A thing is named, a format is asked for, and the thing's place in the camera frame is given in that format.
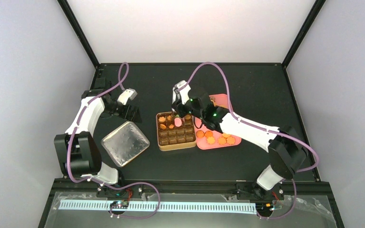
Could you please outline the gold cookie tin box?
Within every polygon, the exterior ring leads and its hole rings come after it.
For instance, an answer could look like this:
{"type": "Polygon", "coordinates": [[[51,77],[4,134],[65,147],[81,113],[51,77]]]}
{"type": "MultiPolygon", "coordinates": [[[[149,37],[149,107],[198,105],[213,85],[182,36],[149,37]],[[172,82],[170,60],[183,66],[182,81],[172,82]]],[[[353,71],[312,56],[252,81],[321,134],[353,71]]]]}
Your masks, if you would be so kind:
{"type": "Polygon", "coordinates": [[[183,125],[181,127],[175,127],[174,119],[180,117],[175,112],[163,112],[156,115],[156,128],[157,128],[157,144],[161,151],[172,151],[179,149],[187,149],[196,146],[196,136],[194,130],[194,122],[192,115],[186,115],[182,118],[183,125]],[[171,115],[173,117],[172,121],[166,121],[160,123],[158,121],[159,117],[171,115]],[[165,124],[166,129],[160,129],[159,125],[165,124]]]}

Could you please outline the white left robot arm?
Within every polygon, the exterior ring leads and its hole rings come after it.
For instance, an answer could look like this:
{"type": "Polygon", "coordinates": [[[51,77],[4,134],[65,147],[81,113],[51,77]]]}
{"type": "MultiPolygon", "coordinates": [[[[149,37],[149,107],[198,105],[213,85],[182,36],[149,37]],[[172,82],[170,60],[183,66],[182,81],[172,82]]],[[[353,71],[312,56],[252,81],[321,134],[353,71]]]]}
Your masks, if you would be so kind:
{"type": "Polygon", "coordinates": [[[111,98],[112,90],[121,86],[121,83],[111,86],[105,79],[101,79],[98,86],[84,91],[73,123],[65,133],[57,134],[54,138],[61,172],[76,183],[96,180],[100,184],[117,185],[121,180],[116,168],[103,163],[93,137],[96,124],[103,113],[127,121],[141,122],[138,107],[127,103],[136,97],[134,89],[122,88],[122,93],[116,100],[111,98]]]}

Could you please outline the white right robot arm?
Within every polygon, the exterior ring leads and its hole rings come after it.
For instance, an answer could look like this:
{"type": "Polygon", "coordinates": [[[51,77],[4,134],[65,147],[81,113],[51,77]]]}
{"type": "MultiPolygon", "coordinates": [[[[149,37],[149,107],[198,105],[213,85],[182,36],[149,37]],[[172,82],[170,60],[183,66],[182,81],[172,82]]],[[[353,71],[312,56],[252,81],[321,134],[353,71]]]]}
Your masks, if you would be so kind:
{"type": "Polygon", "coordinates": [[[244,139],[269,154],[269,165],[252,185],[252,194],[266,198],[282,180],[290,180],[307,158],[307,149],[291,128],[262,125],[243,118],[228,108],[215,105],[210,96],[191,90],[188,85],[173,88],[172,110],[179,116],[192,115],[210,131],[244,139]]]}

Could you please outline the pink round macaron cookie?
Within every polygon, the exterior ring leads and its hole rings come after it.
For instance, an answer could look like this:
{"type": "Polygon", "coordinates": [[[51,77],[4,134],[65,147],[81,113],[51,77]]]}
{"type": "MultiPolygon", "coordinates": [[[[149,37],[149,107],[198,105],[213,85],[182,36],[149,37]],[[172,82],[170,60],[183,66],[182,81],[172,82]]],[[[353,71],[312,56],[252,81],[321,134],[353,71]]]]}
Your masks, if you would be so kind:
{"type": "Polygon", "coordinates": [[[183,124],[182,118],[180,118],[180,117],[176,117],[176,118],[174,119],[174,125],[175,125],[175,127],[181,127],[181,126],[182,126],[182,124],[183,124]]]}

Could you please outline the pink plastic tray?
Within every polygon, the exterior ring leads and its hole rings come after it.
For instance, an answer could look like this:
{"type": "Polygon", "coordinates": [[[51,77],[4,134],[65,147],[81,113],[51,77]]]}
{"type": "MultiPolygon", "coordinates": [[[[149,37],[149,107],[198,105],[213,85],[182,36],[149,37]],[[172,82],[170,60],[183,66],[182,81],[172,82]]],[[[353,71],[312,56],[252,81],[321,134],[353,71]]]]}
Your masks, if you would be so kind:
{"type": "MultiPolygon", "coordinates": [[[[216,106],[228,108],[228,99],[226,94],[210,95],[210,99],[216,106]]],[[[210,150],[223,147],[237,146],[241,143],[241,138],[235,135],[211,131],[195,117],[194,130],[197,147],[201,150],[210,150]]]]}

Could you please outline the silver tin lid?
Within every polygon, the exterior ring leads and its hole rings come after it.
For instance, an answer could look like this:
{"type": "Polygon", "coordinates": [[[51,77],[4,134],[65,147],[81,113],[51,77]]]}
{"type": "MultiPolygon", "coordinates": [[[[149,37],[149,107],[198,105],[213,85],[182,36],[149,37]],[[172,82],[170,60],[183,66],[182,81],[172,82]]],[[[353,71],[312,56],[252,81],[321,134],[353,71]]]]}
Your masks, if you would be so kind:
{"type": "Polygon", "coordinates": [[[118,167],[126,166],[150,146],[148,138],[131,121],[105,136],[101,144],[118,167]]]}

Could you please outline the black enclosure frame post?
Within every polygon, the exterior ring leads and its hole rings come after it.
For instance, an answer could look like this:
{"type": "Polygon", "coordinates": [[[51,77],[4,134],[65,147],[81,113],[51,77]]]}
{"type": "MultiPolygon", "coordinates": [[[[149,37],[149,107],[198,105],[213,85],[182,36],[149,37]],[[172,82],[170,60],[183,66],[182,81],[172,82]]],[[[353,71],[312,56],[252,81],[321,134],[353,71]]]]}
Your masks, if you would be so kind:
{"type": "Polygon", "coordinates": [[[81,43],[82,47],[84,48],[87,56],[89,57],[92,65],[94,68],[98,68],[100,63],[94,54],[94,51],[91,45],[88,42],[86,35],[84,34],[82,27],[80,26],[69,2],[67,0],[57,0],[58,4],[60,5],[63,13],[65,14],[67,20],[69,21],[73,31],[75,32],[79,42],[81,43]]]}

